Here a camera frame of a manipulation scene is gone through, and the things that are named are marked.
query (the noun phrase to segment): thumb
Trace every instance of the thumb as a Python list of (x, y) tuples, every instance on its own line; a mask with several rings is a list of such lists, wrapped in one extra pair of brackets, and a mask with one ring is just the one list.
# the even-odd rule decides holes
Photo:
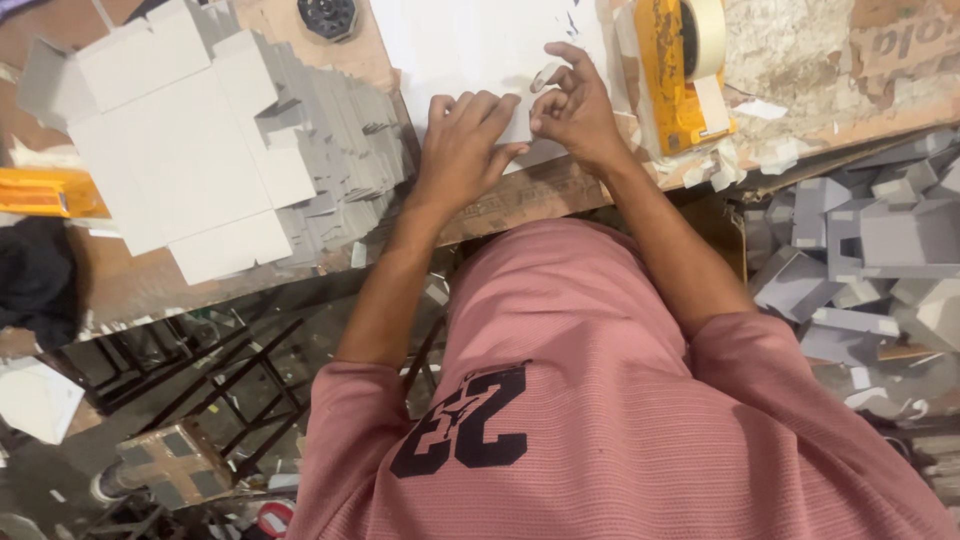
[(498, 148), (493, 153), (490, 164), (487, 165), (487, 171), (484, 173), (484, 184), (492, 186), (499, 182), (500, 177), (503, 176), (503, 171), (507, 169), (507, 165), (517, 156), (522, 156), (527, 152), (530, 152), (530, 145), (525, 142), (513, 142)]
[(534, 135), (563, 144), (566, 128), (563, 120), (558, 120), (549, 114), (541, 114), (530, 120), (530, 131)]

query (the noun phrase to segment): red object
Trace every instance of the red object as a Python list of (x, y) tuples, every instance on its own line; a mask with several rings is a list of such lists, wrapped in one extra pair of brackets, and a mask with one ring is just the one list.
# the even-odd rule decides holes
[(256, 514), (256, 524), (274, 538), (286, 537), (293, 519), (293, 509), (283, 503), (266, 503)]

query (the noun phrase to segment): stack of box blanks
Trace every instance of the stack of box blanks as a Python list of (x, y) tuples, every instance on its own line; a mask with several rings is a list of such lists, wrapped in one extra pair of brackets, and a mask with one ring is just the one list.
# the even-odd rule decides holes
[(131, 255), (187, 283), (313, 265), (368, 233), (412, 170), (390, 99), (229, 1), (170, 0), (76, 54), (35, 41), (17, 105), (70, 135)]
[(960, 145), (943, 130), (745, 212), (758, 306), (804, 353), (850, 366), (905, 333), (960, 351)]

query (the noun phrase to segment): pink t-shirt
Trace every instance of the pink t-shirt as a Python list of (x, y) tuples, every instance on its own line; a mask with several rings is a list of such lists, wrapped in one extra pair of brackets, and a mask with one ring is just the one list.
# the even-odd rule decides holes
[(395, 371), (325, 366), (287, 538), (956, 536), (785, 324), (723, 315), (686, 343), (635, 248), (571, 219), (487, 246), (414, 427)]

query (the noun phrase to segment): wooden table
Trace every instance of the wooden table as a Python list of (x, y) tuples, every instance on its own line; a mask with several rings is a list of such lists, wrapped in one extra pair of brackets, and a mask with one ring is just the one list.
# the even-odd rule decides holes
[[(103, 0), (116, 23), (141, 0)], [(598, 0), (618, 7), (624, 0)], [(397, 74), (391, 69), (368, 0), (357, 0), (356, 37), (326, 45), (303, 26), (293, 0), (235, 0), (241, 24), (267, 39), (290, 41), (308, 64), (334, 64), (341, 70), (395, 96)], [(732, 105), (761, 99), (789, 108), (778, 120), (739, 113), (740, 131), (732, 137), (740, 166), (756, 169), (759, 157), (784, 145), (800, 157), (863, 143), (890, 135), (960, 120), (960, 34), (953, 14), (960, 0), (943, 7), (924, 0), (727, 0), (729, 42), (725, 95)], [(51, 0), (0, 23), (0, 61), (22, 68), (35, 34), (64, 46), (81, 48), (107, 29), (85, 0)], [(627, 80), (638, 73), (624, 63)], [(17, 136), (34, 150), (68, 143), (53, 130), (40, 128), (17, 110), (15, 87), (0, 80), (0, 133), (12, 146)], [(618, 116), (629, 138), (636, 119)], [(642, 150), (637, 156), (649, 161)], [(664, 189), (684, 185), (684, 174), (699, 167), (693, 161), (660, 174)], [(521, 223), (598, 208), (611, 202), (593, 178), (570, 159), (553, 160), (505, 177), (491, 193), (459, 215), (441, 238), (443, 244), (505, 231)], [(349, 268), (349, 246), (318, 261), (315, 270), (255, 268), (242, 276), (187, 286), (167, 250), (131, 258), (123, 242), (91, 237), (73, 229), (71, 241), (80, 264), (84, 329), (96, 336), (160, 319), (183, 310), (287, 282)], [(0, 333), (0, 357), (36, 351), (33, 336), (7, 329)]]

